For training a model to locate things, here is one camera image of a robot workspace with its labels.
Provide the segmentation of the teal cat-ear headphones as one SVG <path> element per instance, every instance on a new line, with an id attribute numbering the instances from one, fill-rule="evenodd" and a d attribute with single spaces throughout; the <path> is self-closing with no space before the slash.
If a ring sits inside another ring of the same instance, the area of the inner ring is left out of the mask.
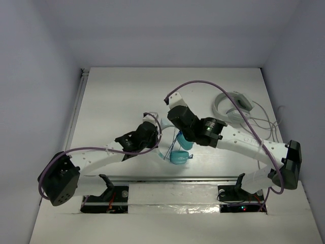
<path id="1" fill-rule="evenodd" d="M 189 142 L 185 139 L 181 131 L 177 131 L 177 128 L 166 118 L 160 120 L 161 129 L 173 128 L 172 143 L 168 147 L 165 153 L 162 153 L 159 148 L 156 149 L 156 154 L 164 161 L 169 161 L 174 165 L 186 164 L 188 160 L 193 158 L 193 154 L 190 150 L 193 148 L 193 142 Z"/>

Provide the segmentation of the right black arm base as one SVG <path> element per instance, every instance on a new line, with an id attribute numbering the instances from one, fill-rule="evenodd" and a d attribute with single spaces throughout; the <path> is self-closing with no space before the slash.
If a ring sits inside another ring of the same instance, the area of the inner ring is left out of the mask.
<path id="1" fill-rule="evenodd" d="M 254 194 L 239 190 L 234 185 L 218 186 L 216 200 L 220 203 L 221 213 L 264 212 L 267 213 L 262 190 Z"/>

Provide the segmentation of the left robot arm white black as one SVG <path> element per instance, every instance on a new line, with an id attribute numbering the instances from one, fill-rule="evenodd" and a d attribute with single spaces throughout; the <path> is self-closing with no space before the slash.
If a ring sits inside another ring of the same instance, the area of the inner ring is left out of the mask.
<path id="1" fill-rule="evenodd" d="M 99 170 L 154 151 L 161 140 L 159 123 L 142 122 L 136 130 L 115 138 L 105 147 L 80 147 L 56 153 L 38 177 L 41 197 L 60 206 L 74 196 L 110 201 L 114 185 Z"/>

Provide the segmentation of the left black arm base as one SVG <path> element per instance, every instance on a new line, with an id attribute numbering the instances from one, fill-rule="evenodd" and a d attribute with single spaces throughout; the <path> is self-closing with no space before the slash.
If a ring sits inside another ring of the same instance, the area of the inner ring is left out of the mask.
<path id="1" fill-rule="evenodd" d="M 84 214 L 127 214 L 129 186 L 115 186 L 112 196 L 84 196 L 80 211 Z"/>

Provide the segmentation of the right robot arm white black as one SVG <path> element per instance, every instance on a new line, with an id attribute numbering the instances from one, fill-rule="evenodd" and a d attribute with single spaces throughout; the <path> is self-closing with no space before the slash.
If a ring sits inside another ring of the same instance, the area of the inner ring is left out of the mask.
<path id="1" fill-rule="evenodd" d="M 302 163 L 298 142 L 256 140 L 218 119 L 199 119 L 188 107 L 181 105 L 170 109 L 167 118 L 189 142 L 233 151 L 266 165 L 253 173 L 238 176 L 234 192 L 239 199 L 245 200 L 253 193 L 272 186 L 286 190 L 298 187 Z"/>

